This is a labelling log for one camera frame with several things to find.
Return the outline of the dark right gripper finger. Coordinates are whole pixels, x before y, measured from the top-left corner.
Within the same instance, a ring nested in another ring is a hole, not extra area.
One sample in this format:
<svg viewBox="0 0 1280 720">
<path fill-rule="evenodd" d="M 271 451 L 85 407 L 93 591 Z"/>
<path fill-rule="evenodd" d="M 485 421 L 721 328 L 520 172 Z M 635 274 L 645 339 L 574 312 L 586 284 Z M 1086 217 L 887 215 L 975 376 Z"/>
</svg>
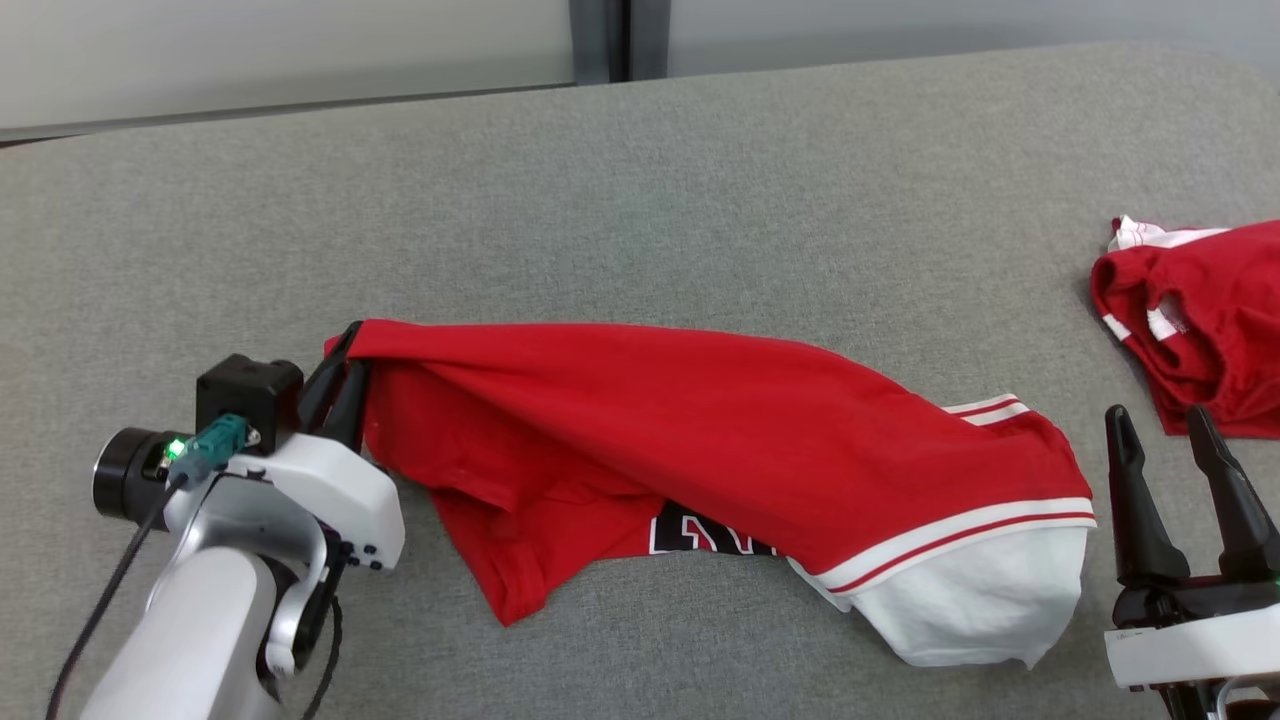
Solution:
<svg viewBox="0 0 1280 720">
<path fill-rule="evenodd" d="M 1222 541 L 1221 574 L 1239 582 L 1276 580 L 1277 528 L 1206 406 L 1189 407 L 1187 429 L 1213 501 Z"/>
<path fill-rule="evenodd" d="M 1121 404 L 1103 415 L 1108 451 L 1108 488 L 1117 582 L 1138 588 L 1190 577 L 1185 555 L 1175 547 L 1146 480 L 1146 451 Z"/>
</svg>

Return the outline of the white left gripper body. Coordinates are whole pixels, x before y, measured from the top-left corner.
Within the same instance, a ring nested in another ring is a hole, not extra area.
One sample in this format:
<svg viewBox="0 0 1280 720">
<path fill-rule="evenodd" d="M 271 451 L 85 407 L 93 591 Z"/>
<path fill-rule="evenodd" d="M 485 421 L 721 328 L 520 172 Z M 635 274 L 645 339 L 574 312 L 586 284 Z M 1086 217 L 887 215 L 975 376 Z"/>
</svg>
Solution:
<svg viewBox="0 0 1280 720">
<path fill-rule="evenodd" d="M 260 475 L 355 547 L 364 561 L 397 568 L 404 519 L 393 479 L 335 439 L 293 434 L 268 456 L 236 455 L 230 473 Z"/>
</svg>

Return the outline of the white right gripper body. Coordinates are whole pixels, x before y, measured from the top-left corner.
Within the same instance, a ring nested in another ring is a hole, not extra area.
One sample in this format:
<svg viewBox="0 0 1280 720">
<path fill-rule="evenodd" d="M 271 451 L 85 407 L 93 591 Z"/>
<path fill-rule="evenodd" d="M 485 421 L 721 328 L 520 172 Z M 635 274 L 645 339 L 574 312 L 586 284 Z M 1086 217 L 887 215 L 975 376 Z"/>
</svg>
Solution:
<svg viewBox="0 0 1280 720">
<path fill-rule="evenodd" d="M 1276 580 L 1143 578 L 1125 584 L 1103 634 L 1120 687 L 1167 685 L 1279 670 Z"/>
</svg>

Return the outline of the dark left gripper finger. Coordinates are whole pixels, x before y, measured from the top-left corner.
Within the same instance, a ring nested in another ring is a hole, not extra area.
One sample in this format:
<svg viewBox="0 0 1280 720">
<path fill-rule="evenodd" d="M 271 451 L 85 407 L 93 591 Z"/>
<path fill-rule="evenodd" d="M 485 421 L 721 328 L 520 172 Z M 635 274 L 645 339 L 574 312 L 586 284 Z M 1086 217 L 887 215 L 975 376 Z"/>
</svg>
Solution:
<svg viewBox="0 0 1280 720">
<path fill-rule="evenodd" d="M 364 448 L 364 418 L 370 374 L 370 363 L 348 363 L 325 419 L 325 437 L 351 451 Z"/>
<path fill-rule="evenodd" d="M 306 379 L 297 406 L 300 430 L 317 430 L 326 420 L 348 375 L 347 355 L 360 332 L 361 323 L 352 322 L 325 350 L 323 360 Z"/>
</svg>

